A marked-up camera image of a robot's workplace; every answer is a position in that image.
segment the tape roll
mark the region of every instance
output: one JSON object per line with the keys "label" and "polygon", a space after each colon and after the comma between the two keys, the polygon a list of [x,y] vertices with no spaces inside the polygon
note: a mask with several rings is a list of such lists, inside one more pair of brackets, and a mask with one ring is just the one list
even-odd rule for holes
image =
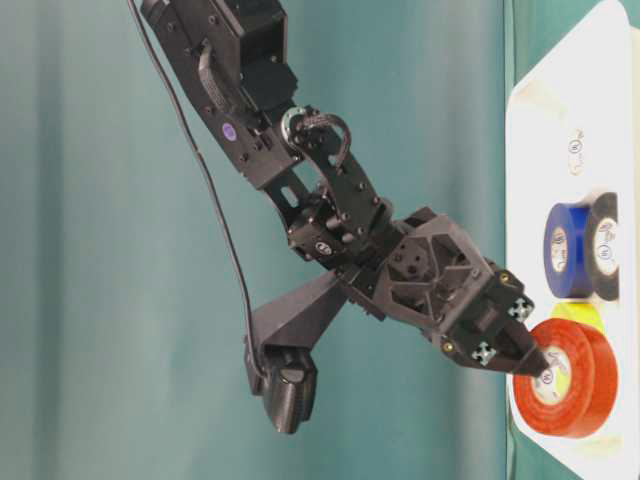
{"label": "tape roll", "polygon": [[605,193],[596,199],[587,218],[584,250],[585,266],[594,291],[604,300],[617,300],[618,197]]}
{"label": "tape roll", "polygon": [[556,204],[544,232],[544,269],[558,298],[587,298],[593,293],[584,263],[587,204]]}
{"label": "tape roll", "polygon": [[551,313],[552,318],[563,318],[589,325],[604,334],[604,323],[598,310],[590,303],[559,303]]}
{"label": "tape roll", "polygon": [[609,417],[618,391],[615,356],[595,328],[554,318],[532,331],[551,367],[540,377],[514,376],[524,421],[544,435],[582,438]]}

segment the tape core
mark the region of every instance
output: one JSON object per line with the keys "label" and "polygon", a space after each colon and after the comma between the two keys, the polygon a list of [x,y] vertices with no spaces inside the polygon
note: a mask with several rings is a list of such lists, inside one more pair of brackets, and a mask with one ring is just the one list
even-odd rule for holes
{"label": "tape core", "polygon": [[571,361],[561,348],[550,346],[542,350],[550,367],[538,378],[532,378],[533,392],[545,405],[562,402],[571,387]]}

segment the wire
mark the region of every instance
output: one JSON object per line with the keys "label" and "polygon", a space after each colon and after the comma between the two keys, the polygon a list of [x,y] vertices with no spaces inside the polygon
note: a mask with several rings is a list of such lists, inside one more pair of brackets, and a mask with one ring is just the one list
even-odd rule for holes
{"label": "wire", "polygon": [[337,115],[331,113],[319,113],[306,117],[302,120],[302,126],[306,129],[313,129],[318,127],[338,127],[344,132],[344,138],[340,150],[336,155],[336,168],[340,168],[344,161],[347,159],[347,155],[351,150],[351,130],[347,123]]}
{"label": "wire", "polygon": [[213,177],[211,176],[211,172],[207,167],[204,157],[200,153],[200,150],[198,149],[198,145],[196,144],[196,141],[193,138],[193,135],[191,134],[191,130],[189,128],[187,119],[184,115],[184,111],[182,110],[180,100],[178,100],[178,96],[176,95],[173,85],[171,84],[171,80],[169,80],[167,73],[162,67],[160,60],[158,59],[158,55],[156,54],[153,48],[153,45],[151,45],[151,41],[149,40],[149,36],[147,35],[147,31],[144,28],[142,19],[140,18],[140,14],[136,9],[133,3],[133,0],[127,0],[127,4],[129,5],[129,10],[131,11],[131,15],[133,16],[133,20],[138,29],[138,33],[140,34],[142,43],[144,43],[145,49],[149,54],[149,58],[151,59],[151,62],[153,63],[153,66],[156,69],[156,72],[160,76],[162,83],[164,84],[164,87],[166,88],[167,93],[169,94],[169,99],[171,100],[171,104],[173,105],[173,108],[176,111],[176,115],[178,116],[178,123],[180,124],[180,128],[182,129],[182,133],[184,133],[184,136],[187,139],[189,146],[191,147],[193,156],[195,157],[196,162],[198,163],[198,166],[202,171],[202,176],[204,177],[204,180],[207,184],[209,195],[211,196],[213,207],[215,209],[218,222],[220,223],[220,228],[222,229],[224,240],[227,245],[227,249],[229,250],[229,255],[231,256],[233,267],[236,273],[236,279],[238,280],[238,284],[240,286],[240,291],[242,294],[242,300],[243,300],[242,304],[244,307],[244,317],[245,317],[245,323],[246,323],[246,329],[247,329],[247,347],[249,350],[249,362],[251,363],[251,366],[254,368],[256,374],[260,378],[265,378],[264,370],[262,369],[262,366],[259,364],[258,355],[256,354],[256,347],[255,347],[254,333],[253,333],[253,316],[251,314],[251,300],[249,298],[249,290],[247,289],[247,282],[245,281],[244,274],[242,272],[242,267],[240,265],[240,261],[238,260],[238,254],[236,252],[233,239],[231,238],[231,232],[229,231],[229,226],[227,224],[224,211],[222,209],[222,204],[220,203],[220,198],[218,197],[218,192],[216,190]]}

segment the teal curtain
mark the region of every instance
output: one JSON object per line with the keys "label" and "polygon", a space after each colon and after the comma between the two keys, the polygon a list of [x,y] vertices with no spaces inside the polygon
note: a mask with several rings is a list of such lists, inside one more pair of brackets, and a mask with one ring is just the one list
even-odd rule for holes
{"label": "teal curtain", "polygon": [[[297,99],[342,115],[402,217],[504,260],[503,3],[283,1]],[[349,306],[312,421],[249,395],[242,310],[200,174],[124,0],[22,0],[0,29],[0,477],[503,478],[504,382]],[[319,275],[189,110],[255,305]]]}
{"label": "teal curtain", "polygon": [[[505,1],[505,94],[591,10],[597,0]],[[622,0],[632,25],[640,26],[640,2]],[[509,416],[507,477],[576,479],[575,474],[518,430]]]}

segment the robotic arm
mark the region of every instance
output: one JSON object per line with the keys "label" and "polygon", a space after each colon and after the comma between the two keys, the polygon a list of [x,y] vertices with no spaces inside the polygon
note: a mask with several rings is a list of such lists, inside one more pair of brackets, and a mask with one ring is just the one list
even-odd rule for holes
{"label": "robotic arm", "polygon": [[[423,208],[393,220],[351,154],[345,122],[293,102],[277,0],[144,0],[141,12],[211,134],[270,198],[289,247],[327,270],[252,313],[249,385],[278,431],[310,418],[310,352],[347,300],[417,327],[462,366],[532,376],[548,368],[524,325],[533,303],[522,283],[444,215]],[[294,171],[301,162],[321,179],[314,189]]]}

